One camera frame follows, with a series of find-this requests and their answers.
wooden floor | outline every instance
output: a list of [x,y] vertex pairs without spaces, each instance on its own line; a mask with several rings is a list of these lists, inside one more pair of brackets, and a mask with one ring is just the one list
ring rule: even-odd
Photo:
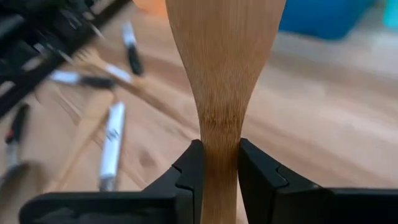
[[[126,19],[136,31],[146,85],[140,91],[114,92],[126,104],[120,191],[143,189],[199,138],[195,102],[167,20],[131,4],[103,29],[106,40],[90,45],[105,60],[129,70],[120,32]],[[243,137],[320,185],[397,188],[398,76],[393,71],[398,59],[386,55],[398,46],[370,44],[374,38],[361,36],[367,34],[363,27],[345,42],[329,44],[279,34],[252,95]],[[357,37],[362,42],[352,40]],[[385,60],[374,58],[374,52]],[[97,92],[49,80],[27,97],[32,113],[21,154],[35,162],[37,171],[2,206],[1,224],[17,223],[23,202],[60,178],[85,106]],[[11,116],[1,121],[0,134],[10,122]],[[80,151],[59,190],[97,190],[103,139],[104,124]],[[5,169],[3,157],[0,172]],[[242,203],[238,207],[238,219],[245,223]]]

bamboo spatula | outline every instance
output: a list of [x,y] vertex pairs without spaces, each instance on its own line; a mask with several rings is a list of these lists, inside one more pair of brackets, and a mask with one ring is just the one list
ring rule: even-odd
[[201,222],[236,222],[238,145],[284,0],[166,0],[205,147]]

